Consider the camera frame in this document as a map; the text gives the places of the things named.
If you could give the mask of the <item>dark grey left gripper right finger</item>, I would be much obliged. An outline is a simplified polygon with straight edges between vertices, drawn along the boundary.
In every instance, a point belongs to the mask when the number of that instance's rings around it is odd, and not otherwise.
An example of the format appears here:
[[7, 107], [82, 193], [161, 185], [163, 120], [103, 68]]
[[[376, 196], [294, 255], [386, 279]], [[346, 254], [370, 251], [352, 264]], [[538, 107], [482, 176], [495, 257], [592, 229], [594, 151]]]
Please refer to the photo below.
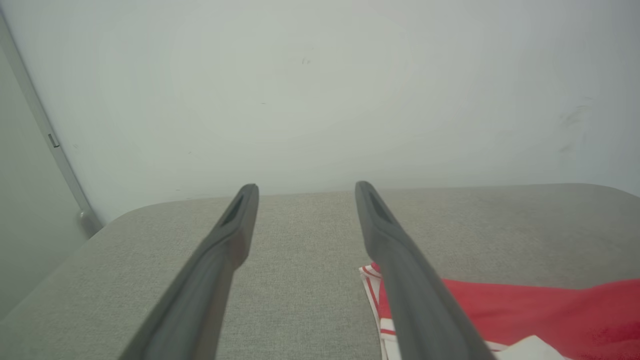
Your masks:
[[355, 201], [366, 252], [381, 269], [402, 360], [496, 360], [375, 187], [357, 182]]

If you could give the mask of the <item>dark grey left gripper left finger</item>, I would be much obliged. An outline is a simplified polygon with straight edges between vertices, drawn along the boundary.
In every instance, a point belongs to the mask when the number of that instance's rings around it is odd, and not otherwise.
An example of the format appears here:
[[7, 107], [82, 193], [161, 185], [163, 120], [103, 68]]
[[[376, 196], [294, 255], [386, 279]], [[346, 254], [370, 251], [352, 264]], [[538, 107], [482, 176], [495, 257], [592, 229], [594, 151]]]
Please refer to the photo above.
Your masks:
[[258, 185], [245, 184], [119, 360], [215, 360], [234, 272], [249, 256], [258, 209]]

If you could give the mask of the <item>red and white basketball jersey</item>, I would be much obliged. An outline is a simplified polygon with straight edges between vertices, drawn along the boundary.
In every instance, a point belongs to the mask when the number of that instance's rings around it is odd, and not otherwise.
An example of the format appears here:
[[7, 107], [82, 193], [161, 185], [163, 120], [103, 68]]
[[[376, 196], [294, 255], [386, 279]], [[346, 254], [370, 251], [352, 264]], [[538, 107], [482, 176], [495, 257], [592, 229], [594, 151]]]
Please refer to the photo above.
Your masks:
[[[382, 360], [402, 360], [380, 267], [359, 275]], [[443, 283], [495, 360], [640, 360], [640, 279], [585, 289]]]

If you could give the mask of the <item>grey metal frame post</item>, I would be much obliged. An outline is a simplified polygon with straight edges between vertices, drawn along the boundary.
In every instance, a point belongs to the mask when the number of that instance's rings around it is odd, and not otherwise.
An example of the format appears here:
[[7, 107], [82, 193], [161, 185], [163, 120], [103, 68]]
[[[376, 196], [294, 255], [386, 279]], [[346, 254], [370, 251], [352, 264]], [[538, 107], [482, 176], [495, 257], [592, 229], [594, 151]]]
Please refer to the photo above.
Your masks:
[[29, 111], [32, 116], [34, 116], [39, 132], [41, 132], [42, 137], [45, 139], [46, 146], [54, 158], [57, 168], [78, 205], [79, 212], [77, 215], [77, 223], [80, 228], [82, 228], [87, 239], [91, 239], [91, 237], [102, 230], [103, 224], [92, 209], [89, 200], [87, 199], [87, 196], [83, 191], [73, 168], [71, 167], [69, 159], [62, 148], [62, 144], [60, 143], [57, 133], [52, 126], [50, 117], [46, 114], [41, 98], [35, 89], [29, 71], [25, 66], [25, 62], [19, 52], [12, 31], [10, 30], [9, 23], [7, 23], [2, 10], [0, 10], [0, 49], [4, 51], [9, 66], [16, 78], [17, 84], [25, 98]]

